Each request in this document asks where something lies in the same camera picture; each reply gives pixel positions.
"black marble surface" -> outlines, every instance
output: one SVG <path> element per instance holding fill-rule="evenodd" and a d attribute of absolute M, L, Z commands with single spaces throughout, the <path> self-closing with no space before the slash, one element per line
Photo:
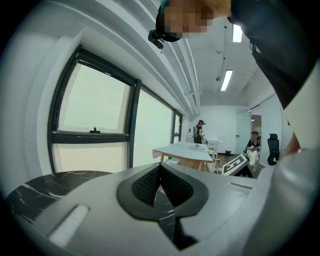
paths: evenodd
<path fill-rule="evenodd" d="M 12 191 L 6 198 L 9 209 L 33 223 L 37 216 L 55 201 L 88 180 L 110 175 L 104 171 L 67 171 L 48 174 L 28 181 Z M 158 190 L 154 202 L 161 218 L 159 226 L 170 240 L 174 237 L 175 212 L 167 196 Z"/>

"camera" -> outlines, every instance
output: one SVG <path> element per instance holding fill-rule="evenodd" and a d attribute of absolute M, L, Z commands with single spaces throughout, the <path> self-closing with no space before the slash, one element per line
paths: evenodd
<path fill-rule="evenodd" d="M 159 49 L 163 49 L 165 46 L 164 40 L 160 38 L 156 30 L 151 30 L 148 35 L 148 39 Z"/>

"seated person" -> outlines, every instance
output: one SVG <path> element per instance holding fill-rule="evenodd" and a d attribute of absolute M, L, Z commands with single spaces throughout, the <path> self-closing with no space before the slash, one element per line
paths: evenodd
<path fill-rule="evenodd" d="M 259 160 L 258 151 L 260 150 L 260 141 L 258 139 L 259 133 L 257 131 L 253 131 L 251 134 L 252 138 L 246 145 L 246 155 L 249 158 L 249 164 L 254 168 L 256 162 Z"/>

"black office chair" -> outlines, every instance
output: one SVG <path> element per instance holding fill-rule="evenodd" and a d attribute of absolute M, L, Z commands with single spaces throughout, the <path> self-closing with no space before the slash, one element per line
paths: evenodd
<path fill-rule="evenodd" d="M 270 166 L 274 166 L 280 157 L 279 140 L 277 134 L 270 133 L 270 138 L 268 138 L 268 145 L 270 151 L 270 155 L 268 157 L 268 164 Z"/>

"white table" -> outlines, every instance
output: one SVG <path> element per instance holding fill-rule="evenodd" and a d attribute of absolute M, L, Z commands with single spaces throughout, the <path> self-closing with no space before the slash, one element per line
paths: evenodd
<path fill-rule="evenodd" d="M 199 144 L 199 147 L 204 149 L 193 149 L 190 146 L 195 146 L 195 143 L 190 142 L 177 142 L 165 147 L 159 147 L 152 150 L 152 157 L 161 157 L 160 162 L 164 161 L 164 157 L 176 158 L 179 160 L 187 160 L 193 162 L 193 168 L 204 171 L 204 163 L 212 163 L 213 160 L 209 155 L 209 149 L 205 144 Z"/>

